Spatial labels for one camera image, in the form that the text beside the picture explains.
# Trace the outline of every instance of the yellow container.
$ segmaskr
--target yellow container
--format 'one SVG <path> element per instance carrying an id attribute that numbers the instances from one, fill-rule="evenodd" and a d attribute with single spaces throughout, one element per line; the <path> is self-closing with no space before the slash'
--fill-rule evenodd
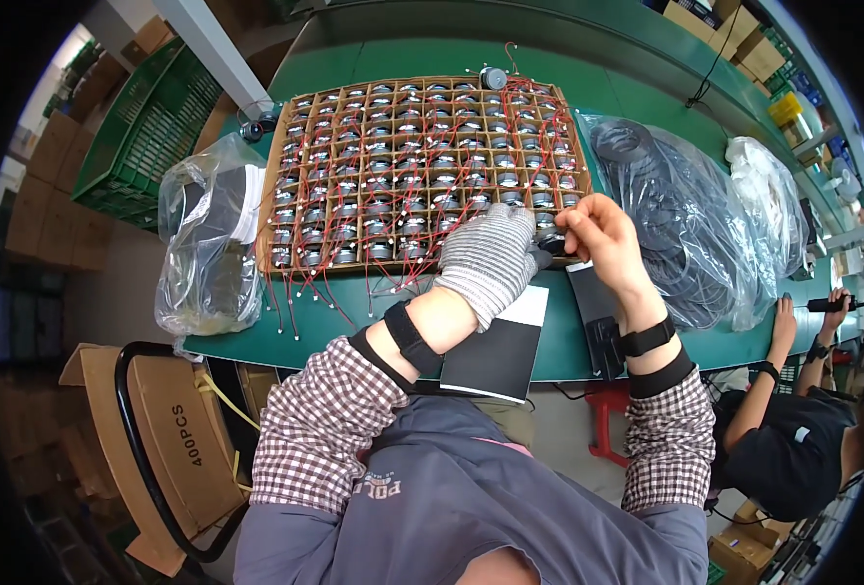
<path id="1" fill-rule="evenodd" d="M 782 128 L 787 123 L 796 120 L 796 116 L 803 113 L 803 107 L 796 101 L 796 95 L 793 92 L 788 92 L 786 96 L 771 104 L 770 108 L 767 108 L 767 112 L 774 119 L 774 123 Z"/>

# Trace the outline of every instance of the floor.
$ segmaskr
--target floor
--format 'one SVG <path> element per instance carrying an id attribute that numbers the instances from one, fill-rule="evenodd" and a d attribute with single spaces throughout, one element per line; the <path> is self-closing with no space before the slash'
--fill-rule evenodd
<path id="1" fill-rule="evenodd" d="M 152 313 L 164 251 L 165 245 L 157 236 L 117 223 L 105 270 L 69 277 L 65 291 L 66 346 L 71 348 L 79 342 L 119 346 L 132 341 L 170 343 L 171 336 L 156 325 Z M 578 383 L 566 384 L 565 389 L 573 396 L 581 391 Z M 568 400 L 551 385 L 533 388 L 530 397 L 536 405 L 533 455 L 608 502 L 619 504 L 624 469 L 589 453 L 593 425 L 588 404 Z M 626 428 L 624 417 L 613 415 L 615 446 L 623 444 Z M 730 516 L 743 501 L 736 491 L 724 492 L 719 511 Z M 708 519 L 708 534 L 718 533 L 727 525 L 728 521 L 715 515 Z M 213 533 L 204 537 L 210 542 Z M 224 583 L 233 582 L 235 545 L 236 538 L 217 562 L 205 566 L 210 576 Z"/>

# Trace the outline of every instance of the cardboard grid compartment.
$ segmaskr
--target cardboard grid compartment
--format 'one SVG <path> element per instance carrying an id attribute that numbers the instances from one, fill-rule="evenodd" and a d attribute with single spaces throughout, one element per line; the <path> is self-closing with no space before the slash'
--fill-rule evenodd
<path id="1" fill-rule="evenodd" d="M 590 193 L 557 87 L 477 87 L 473 77 L 384 79 L 288 102 L 263 184 L 260 269 L 415 273 L 449 229 L 509 192 L 541 226 Z"/>

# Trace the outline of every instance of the screwdriver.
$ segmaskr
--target screwdriver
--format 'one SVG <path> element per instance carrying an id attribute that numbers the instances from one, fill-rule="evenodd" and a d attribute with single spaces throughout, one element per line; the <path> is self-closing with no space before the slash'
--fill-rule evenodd
<path id="1" fill-rule="evenodd" d="M 848 295 L 850 300 L 847 304 L 847 310 L 854 311 L 858 307 L 864 307 L 864 300 L 858 302 L 854 295 Z M 838 298 L 838 300 L 829 301 L 828 298 L 813 298 L 810 302 L 805 304 L 805 308 L 809 310 L 809 312 L 839 312 L 842 308 L 842 302 L 845 297 Z"/>

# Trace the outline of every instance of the checkered sleeve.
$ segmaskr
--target checkered sleeve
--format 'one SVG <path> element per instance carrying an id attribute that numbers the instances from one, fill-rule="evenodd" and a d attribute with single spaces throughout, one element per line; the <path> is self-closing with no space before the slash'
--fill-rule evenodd
<path id="1" fill-rule="evenodd" d="M 366 471 L 357 452 L 389 426 L 406 394 L 348 338 L 274 386 L 260 417 L 251 504 L 298 504 L 341 514 Z"/>
<path id="2" fill-rule="evenodd" d="M 648 398 L 631 397 L 624 448 L 630 457 L 621 507 L 637 512 L 706 500 L 715 458 L 715 413 L 699 369 Z"/>

